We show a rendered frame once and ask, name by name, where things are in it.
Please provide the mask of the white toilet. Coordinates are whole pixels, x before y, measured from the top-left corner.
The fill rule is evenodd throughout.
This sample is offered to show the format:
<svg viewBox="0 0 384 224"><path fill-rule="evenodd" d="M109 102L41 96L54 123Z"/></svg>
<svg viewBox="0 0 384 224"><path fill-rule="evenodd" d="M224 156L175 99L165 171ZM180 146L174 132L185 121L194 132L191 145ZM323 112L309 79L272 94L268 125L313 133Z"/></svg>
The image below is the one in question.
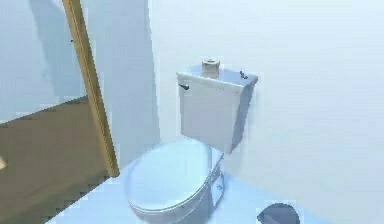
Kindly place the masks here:
<svg viewBox="0 0 384 224"><path fill-rule="evenodd" d="M225 194L221 163L242 141L258 77L178 72L180 136L132 162L126 200L143 224L206 224Z"/></svg>

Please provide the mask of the beige toilet paper roll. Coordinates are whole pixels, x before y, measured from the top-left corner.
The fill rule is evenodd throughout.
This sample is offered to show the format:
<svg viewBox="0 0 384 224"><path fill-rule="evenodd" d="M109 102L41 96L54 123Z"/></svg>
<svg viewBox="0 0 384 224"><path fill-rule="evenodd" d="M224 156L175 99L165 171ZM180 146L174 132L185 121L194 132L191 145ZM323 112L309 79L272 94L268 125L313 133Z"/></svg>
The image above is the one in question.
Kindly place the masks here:
<svg viewBox="0 0 384 224"><path fill-rule="evenodd" d="M216 59L207 59L202 62L202 76L216 79L220 73L220 61Z"/></svg>

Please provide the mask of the dark grey round bin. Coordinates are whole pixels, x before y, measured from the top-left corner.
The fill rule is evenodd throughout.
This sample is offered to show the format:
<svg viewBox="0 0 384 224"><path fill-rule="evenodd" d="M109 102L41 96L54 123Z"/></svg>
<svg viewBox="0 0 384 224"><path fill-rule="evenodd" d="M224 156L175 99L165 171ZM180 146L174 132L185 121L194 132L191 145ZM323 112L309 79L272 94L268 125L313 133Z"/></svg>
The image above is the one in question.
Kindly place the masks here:
<svg viewBox="0 0 384 224"><path fill-rule="evenodd" d="M261 224L300 224L295 208L285 203L273 203L264 208L257 216Z"/></svg>

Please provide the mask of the tan wooden door frame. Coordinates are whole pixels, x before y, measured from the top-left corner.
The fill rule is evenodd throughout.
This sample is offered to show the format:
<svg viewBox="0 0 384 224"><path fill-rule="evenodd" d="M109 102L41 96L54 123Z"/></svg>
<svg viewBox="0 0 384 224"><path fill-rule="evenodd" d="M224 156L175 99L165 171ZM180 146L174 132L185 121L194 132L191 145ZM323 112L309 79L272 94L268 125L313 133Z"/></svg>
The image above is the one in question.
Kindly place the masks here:
<svg viewBox="0 0 384 224"><path fill-rule="evenodd" d="M99 85L87 26L81 7L81 1L61 1L71 32L98 139L102 146L105 167L110 177L118 177L120 171Z"/></svg>

